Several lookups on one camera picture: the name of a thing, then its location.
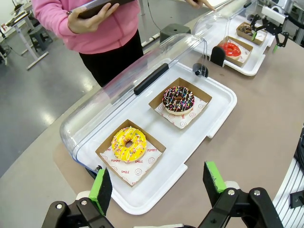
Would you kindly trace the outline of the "person left hand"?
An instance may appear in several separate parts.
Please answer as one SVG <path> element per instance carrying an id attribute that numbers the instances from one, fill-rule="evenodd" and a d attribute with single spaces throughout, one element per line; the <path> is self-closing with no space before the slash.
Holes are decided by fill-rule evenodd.
<path id="1" fill-rule="evenodd" d="M 201 8 L 202 6 L 207 6 L 210 10 L 216 11 L 216 9 L 207 0 L 185 0 L 194 8 Z"/>

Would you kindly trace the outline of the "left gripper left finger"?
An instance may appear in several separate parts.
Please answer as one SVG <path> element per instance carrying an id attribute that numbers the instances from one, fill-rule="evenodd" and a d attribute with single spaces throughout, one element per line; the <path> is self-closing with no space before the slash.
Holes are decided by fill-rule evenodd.
<path id="1" fill-rule="evenodd" d="M 68 205 L 55 201 L 43 221 L 43 228 L 112 228 L 106 218 L 112 183 L 107 168 L 100 169 L 89 192 L 89 196 L 76 199 Z"/>

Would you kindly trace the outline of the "person right hand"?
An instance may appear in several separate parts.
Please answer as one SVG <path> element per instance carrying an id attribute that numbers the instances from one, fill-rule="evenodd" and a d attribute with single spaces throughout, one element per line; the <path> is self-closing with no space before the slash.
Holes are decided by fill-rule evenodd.
<path id="1" fill-rule="evenodd" d="M 79 14 L 86 10 L 86 7 L 78 7 L 72 11 L 72 13 L 68 16 L 68 28 L 75 34 L 84 34 L 89 32 L 95 32 L 98 29 L 99 24 L 105 21 L 111 14 L 113 14 L 119 4 L 107 3 L 103 6 L 103 8 L 98 12 L 97 15 L 89 19 L 81 19 L 79 18 Z"/>

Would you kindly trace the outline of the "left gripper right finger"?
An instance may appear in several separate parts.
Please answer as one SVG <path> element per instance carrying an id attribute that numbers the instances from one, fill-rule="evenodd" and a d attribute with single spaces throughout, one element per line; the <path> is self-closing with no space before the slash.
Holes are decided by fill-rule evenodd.
<path id="1" fill-rule="evenodd" d="M 227 187 L 212 161 L 204 162 L 203 183 L 212 209 L 200 223 L 200 228 L 224 228 L 230 218 L 241 218 L 248 228 L 283 227 L 264 188 L 253 188 L 246 193 Z"/>

